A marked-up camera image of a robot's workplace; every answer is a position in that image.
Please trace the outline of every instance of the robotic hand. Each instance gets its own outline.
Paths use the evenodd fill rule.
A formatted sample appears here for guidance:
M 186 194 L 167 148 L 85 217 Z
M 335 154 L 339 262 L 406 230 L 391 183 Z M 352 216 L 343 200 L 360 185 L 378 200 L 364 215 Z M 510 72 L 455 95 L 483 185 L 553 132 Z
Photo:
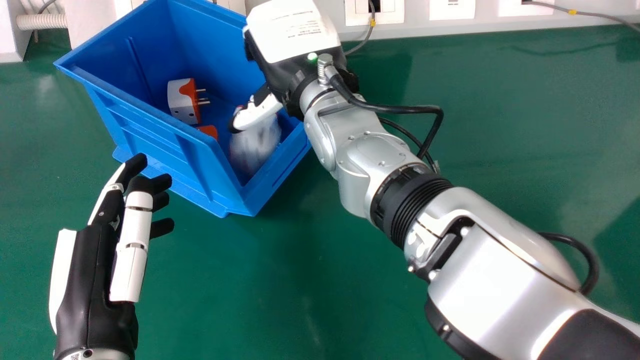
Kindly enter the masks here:
M 247 17 L 245 46 L 267 86 L 337 180 L 342 205 L 404 251 L 428 284 L 425 312 L 464 358 L 631 359 L 640 325 L 591 303 L 544 237 L 432 172 L 381 126 L 346 72 L 312 0 L 271 0 Z
M 134 303 L 149 239 L 173 231 L 170 218 L 151 221 L 169 203 L 171 176 L 139 176 L 145 167 L 143 154 L 122 164 L 102 189 L 87 226 L 58 234 L 49 294 L 49 318 L 58 336 L 55 360 L 135 358 Z

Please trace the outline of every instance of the white pipe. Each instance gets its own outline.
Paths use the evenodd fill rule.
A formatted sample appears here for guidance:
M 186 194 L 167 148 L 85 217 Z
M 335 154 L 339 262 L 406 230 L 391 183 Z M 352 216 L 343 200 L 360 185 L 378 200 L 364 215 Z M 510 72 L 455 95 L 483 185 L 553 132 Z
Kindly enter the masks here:
M 18 15 L 16 23 L 20 30 L 67 29 L 67 17 L 63 13 L 41 13 Z

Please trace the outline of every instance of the green tabletop surface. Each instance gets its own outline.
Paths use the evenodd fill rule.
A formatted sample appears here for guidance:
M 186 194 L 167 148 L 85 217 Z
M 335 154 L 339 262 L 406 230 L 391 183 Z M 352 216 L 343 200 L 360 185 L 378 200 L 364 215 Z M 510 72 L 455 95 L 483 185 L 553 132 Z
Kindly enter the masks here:
M 57 232 L 85 225 L 118 165 L 83 87 L 52 65 L 67 51 L 64 32 L 43 31 L 24 63 L 0 65 L 2 359 L 51 357 Z M 604 26 L 380 40 L 349 64 L 370 101 L 440 105 L 443 175 L 588 244 L 602 267 L 590 298 L 640 321 L 640 38 Z M 393 119 L 419 137 L 432 122 Z M 159 217 L 176 229 L 152 240 L 137 305 L 138 359 L 457 358 L 424 317 L 425 283 L 342 208 L 313 152 L 255 218 L 172 195 Z

